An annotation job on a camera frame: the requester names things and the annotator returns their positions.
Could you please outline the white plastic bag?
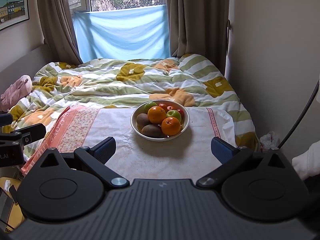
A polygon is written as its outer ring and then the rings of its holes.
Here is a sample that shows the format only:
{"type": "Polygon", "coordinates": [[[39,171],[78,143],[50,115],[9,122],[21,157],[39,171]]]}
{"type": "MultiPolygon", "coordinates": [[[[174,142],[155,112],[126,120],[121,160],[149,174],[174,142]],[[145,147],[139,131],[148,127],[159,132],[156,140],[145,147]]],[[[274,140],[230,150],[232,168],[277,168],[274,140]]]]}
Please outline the white plastic bag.
{"type": "Polygon", "coordinates": [[[259,140],[260,140],[260,148],[263,151],[268,151],[273,148],[276,148],[280,144],[279,136],[274,131],[268,132],[267,134],[260,137],[259,140]]]}

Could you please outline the brown curtain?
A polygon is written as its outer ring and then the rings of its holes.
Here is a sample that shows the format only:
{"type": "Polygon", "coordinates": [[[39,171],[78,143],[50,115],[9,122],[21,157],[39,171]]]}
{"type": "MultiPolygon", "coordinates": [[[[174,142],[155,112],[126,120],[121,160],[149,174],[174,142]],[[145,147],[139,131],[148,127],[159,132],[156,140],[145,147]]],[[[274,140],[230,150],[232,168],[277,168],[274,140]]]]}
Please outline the brown curtain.
{"type": "Polygon", "coordinates": [[[82,64],[68,0],[37,0],[44,43],[57,61],[82,64]]]}
{"type": "Polygon", "coordinates": [[[229,0],[166,0],[171,56],[206,57],[225,72],[229,0]]]}

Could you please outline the floral striped duvet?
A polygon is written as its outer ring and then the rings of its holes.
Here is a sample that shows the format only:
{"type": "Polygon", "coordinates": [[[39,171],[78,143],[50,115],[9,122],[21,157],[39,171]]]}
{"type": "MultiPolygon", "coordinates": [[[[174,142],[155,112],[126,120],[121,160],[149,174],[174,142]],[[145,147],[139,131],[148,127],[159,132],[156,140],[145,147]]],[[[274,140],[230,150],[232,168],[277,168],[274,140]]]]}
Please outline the floral striped duvet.
{"type": "Polygon", "coordinates": [[[75,66],[51,62],[34,76],[31,92],[9,108],[3,133],[43,124],[46,136],[25,147],[37,159],[48,147],[69,152],[112,136],[118,153],[143,151],[177,157],[208,153],[213,137],[258,148],[249,112],[220,71],[204,56],[165,60],[95,59],[75,66]],[[190,116],[185,133],[167,142],[147,141],[130,125],[131,113],[152,100],[179,103],[190,116]]]}

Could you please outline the pink plush toy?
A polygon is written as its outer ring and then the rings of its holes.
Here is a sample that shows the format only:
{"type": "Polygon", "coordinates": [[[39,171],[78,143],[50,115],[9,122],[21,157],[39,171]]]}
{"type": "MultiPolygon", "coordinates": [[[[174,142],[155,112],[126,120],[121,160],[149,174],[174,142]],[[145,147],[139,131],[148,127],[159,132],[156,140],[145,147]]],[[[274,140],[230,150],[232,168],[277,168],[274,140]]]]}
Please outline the pink plush toy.
{"type": "Polygon", "coordinates": [[[18,101],[29,95],[33,84],[29,75],[22,75],[1,95],[1,111],[8,112],[18,101]]]}

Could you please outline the large orange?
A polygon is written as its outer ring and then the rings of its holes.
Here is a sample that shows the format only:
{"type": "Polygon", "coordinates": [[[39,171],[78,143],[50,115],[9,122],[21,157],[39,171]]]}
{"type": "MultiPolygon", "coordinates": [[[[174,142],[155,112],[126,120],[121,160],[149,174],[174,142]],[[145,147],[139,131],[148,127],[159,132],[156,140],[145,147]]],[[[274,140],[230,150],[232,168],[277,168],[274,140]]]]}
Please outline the large orange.
{"type": "Polygon", "coordinates": [[[161,124],[166,117],[165,110],[159,106],[153,106],[148,110],[148,119],[152,124],[161,124]]]}

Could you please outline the brown left curtain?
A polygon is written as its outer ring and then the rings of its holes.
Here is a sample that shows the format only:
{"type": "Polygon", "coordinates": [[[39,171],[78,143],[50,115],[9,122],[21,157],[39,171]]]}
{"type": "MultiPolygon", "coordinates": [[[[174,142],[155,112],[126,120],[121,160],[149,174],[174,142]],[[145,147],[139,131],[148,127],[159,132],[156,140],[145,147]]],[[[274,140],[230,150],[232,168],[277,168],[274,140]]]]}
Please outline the brown left curtain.
{"type": "Polygon", "coordinates": [[[82,64],[68,0],[37,0],[44,43],[57,61],[82,64]]]}

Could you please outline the green apple right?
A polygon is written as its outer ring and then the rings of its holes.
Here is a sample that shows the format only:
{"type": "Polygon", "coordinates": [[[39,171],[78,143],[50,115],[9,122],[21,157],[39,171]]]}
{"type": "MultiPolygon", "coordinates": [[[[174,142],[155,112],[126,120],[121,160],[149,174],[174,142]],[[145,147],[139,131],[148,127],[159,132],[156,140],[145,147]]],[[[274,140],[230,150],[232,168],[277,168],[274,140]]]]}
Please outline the green apple right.
{"type": "Polygon", "coordinates": [[[182,120],[181,114],[175,109],[167,111],[167,117],[175,117],[179,122],[182,120]]]}

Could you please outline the framed wall picture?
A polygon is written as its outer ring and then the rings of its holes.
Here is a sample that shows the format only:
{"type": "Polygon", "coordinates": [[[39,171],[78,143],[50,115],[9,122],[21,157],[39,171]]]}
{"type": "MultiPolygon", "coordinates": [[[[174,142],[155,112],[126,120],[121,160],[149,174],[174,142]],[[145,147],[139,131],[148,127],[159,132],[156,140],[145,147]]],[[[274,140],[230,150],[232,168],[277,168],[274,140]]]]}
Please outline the framed wall picture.
{"type": "Polygon", "coordinates": [[[1,0],[0,28],[29,20],[28,0],[1,0]]]}

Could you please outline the green apple left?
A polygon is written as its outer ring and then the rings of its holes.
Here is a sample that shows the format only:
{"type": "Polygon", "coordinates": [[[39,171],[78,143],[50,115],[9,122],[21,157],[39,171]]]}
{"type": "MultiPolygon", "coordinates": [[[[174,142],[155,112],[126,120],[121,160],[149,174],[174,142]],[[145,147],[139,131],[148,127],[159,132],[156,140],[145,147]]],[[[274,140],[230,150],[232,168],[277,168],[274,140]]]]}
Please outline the green apple left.
{"type": "Polygon", "coordinates": [[[154,101],[150,101],[150,102],[147,102],[145,105],[144,105],[144,113],[148,113],[149,109],[151,109],[152,107],[155,107],[155,106],[158,106],[157,103],[155,103],[154,101]]]}

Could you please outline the small red tomato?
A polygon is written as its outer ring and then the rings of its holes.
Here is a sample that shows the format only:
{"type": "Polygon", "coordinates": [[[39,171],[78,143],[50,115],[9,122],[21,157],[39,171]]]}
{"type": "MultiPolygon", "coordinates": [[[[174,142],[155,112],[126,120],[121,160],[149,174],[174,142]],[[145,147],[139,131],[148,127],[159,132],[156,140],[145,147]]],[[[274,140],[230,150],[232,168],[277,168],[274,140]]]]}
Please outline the small red tomato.
{"type": "Polygon", "coordinates": [[[164,104],[164,103],[159,103],[159,104],[158,104],[158,107],[161,107],[165,112],[168,111],[168,107],[167,107],[167,105],[164,104]]]}

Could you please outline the orange with stem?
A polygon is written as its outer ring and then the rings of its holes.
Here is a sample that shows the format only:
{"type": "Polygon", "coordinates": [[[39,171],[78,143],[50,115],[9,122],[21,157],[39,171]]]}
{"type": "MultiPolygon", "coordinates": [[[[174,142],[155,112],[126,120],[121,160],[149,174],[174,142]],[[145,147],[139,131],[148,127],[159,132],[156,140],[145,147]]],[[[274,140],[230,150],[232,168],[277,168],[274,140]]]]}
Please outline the orange with stem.
{"type": "Polygon", "coordinates": [[[176,117],[167,117],[161,123],[161,130],[164,135],[175,136],[180,132],[181,124],[176,117]]]}

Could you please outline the brown right curtain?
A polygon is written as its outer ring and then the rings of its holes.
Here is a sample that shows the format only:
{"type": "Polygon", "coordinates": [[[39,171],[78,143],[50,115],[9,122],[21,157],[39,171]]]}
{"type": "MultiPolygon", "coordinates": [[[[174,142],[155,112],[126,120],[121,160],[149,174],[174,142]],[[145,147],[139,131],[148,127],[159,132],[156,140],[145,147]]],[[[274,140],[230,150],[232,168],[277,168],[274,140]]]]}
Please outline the brown right curtain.
{"type": "Polygon", "coordinates": [[[206,57],[225,72],[229,0],[166,0],[171,56],[206,57]]]}

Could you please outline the brown kiwi in bowl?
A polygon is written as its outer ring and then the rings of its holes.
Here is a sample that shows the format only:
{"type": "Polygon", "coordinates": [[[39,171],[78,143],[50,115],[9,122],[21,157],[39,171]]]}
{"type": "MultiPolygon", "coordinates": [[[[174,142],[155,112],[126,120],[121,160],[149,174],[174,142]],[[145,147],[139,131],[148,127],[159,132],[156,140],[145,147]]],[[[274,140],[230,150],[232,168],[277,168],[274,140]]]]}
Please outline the brown kiwi in bowl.
{"type": "Polygon", "coordinates": [[[140,127],[140,128],[143,128],[149,124],[151,124],[149,118],[148,118],[148,115],[145,114],[145,113],[140,113],[137,115],[137,118],[136,118],[136,121],[137,121],[137,125],[140,127]]]}

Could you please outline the large red tomato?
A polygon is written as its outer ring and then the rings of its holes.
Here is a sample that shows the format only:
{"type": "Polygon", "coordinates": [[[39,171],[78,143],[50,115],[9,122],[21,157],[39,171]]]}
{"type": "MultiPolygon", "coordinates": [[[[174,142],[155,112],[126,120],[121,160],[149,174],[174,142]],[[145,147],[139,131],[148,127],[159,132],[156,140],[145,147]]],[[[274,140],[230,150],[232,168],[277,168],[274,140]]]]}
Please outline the large red tomato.
{"type": "Polygon", "coordinates": [[[184,111],[181,109],[177,109],[176,111],[179,113],[180,119],[183,120],[184,119],[184,111]]]}

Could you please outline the brown kiwi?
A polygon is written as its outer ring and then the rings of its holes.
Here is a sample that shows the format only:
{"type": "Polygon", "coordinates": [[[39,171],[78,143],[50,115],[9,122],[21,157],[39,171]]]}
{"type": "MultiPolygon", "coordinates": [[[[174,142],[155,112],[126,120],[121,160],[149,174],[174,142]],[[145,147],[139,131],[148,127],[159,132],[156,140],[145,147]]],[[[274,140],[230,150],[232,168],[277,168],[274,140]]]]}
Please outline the brown kiwi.
{"type": "Polygon", "coordinates": [[[146,137],[160,138],[162,137],[162,130],[158,125],[149,124],[142,128],[141,133],[146,137]]]}
{"type": "Polygon", "coordinates": [[[149,118],[148,118],[148,115],[145,114],[145,113],[140,113],[137,115],[137,118],[136,118],[136,121],[137,121],[137,125],[140,127],[140,128],[143,128],[149,124],[151,124],[149,118]]]}

